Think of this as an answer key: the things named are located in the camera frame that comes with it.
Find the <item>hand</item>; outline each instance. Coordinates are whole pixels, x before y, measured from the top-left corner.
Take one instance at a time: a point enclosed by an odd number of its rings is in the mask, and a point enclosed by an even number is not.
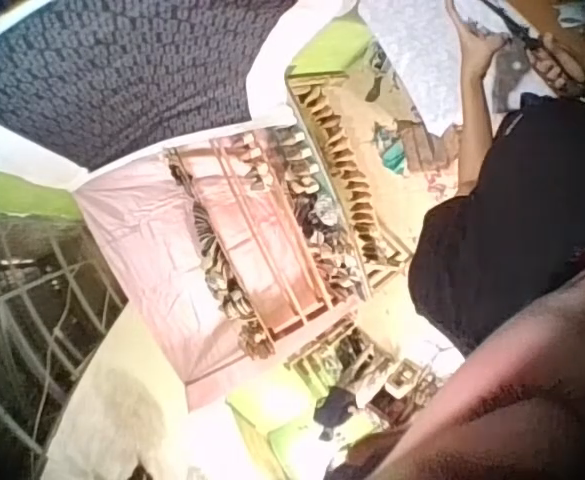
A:
[[[585,68],[574,54],[555,42],[551,33],[543,34],[541,42],[545,48],[526,51],[532,68],[561,96],[581,96],[585,88]]]
[[[473,33],[454,7],[454,0],[445,0],[445,8],[459,34],[461,43],[461,74],[470,79],[483,79],[494,54],[509,40],[507,34]]]

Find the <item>metal grill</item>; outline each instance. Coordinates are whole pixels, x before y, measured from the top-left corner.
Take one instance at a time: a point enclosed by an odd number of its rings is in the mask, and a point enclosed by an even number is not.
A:
[[[0,216],[0,470],[33,478],[125,303],[82,223]]]

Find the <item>scissors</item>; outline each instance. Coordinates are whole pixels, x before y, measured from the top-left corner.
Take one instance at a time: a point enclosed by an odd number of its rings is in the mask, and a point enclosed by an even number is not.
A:
[[[526,50],[534,53],[539,50],[543,50],[552,61],[558,65],[561,69],[561,73],[566,78],[567,83],[560,93],[567,94],[570,97],[581,98],[585,96],[585,81],[579,82],[572,75],[570,75],[563,64],[556,58],[556,55],[552,53],[539,38],[534,38],[530,35],[530,29],[524,27],[520,23],[514,21],[503,8],[497,7],[489,0],[480,0],[486,7],[496,13],[501,20],[505,23],[505,26],[510,31],[513,37],[518,38],[523,42]]]

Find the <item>green wall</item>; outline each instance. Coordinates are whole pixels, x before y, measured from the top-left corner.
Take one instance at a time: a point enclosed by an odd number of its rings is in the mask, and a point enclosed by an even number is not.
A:
[[[1,172],[0,213],[81,219],[81,212],[69,192],[35,185]]]
[[[294,75],[341,72],[365,50],[368,27],[351,13],[328,24],[292,61]]]

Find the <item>white paper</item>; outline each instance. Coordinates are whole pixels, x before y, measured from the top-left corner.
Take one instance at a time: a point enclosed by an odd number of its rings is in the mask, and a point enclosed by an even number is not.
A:
[[[504,2],[510,16],[523,18]],[[480,0],[457,0],[465,19],[477,21],[493,32],[507,32],[504,22]],[[385,50],[430,133],[442,135],[452,123],[462,123],[459,41],[443,0],[361,0],[359,13]],[[492,90],[494,67],[485,79],[488,105],[495,113]],[[532,92],[554,96],[534,72],[529,72],[508,96],[508,107],[519,108],[520,95]]]

